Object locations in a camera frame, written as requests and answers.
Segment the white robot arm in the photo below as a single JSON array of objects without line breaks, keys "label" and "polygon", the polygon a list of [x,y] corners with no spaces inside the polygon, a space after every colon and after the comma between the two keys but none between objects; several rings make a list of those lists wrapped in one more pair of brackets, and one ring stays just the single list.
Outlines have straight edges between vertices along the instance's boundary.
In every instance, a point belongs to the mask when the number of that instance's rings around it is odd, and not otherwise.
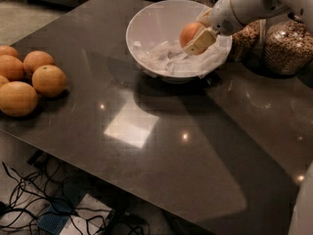
[{"label": "white robot arm", "polygon": [[[257,19],[292,12],[312,24],[312,0],[219,0],[201,22],[230,35]],[[208,93],[219,116],[207,134],[242,188],[242,210],[203,222],[215,235],[312,235],[312,89],[257,66],[223,71]]]}]

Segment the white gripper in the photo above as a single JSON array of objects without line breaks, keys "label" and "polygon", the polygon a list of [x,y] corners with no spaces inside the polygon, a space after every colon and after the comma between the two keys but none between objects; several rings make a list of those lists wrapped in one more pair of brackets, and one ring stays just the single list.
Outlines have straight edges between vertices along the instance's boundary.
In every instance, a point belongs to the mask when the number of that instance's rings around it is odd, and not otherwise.
[{"label": "white gripper", "polygon": [[203,24],[205,28],[199,29],[183,47],[188,55],[199,55],[216,42],[216,34],[212,28],[221,35],[229,36],[245,27],[235,15],[232,0],[218,0],[212,9],[201,12],[196,22]]}]

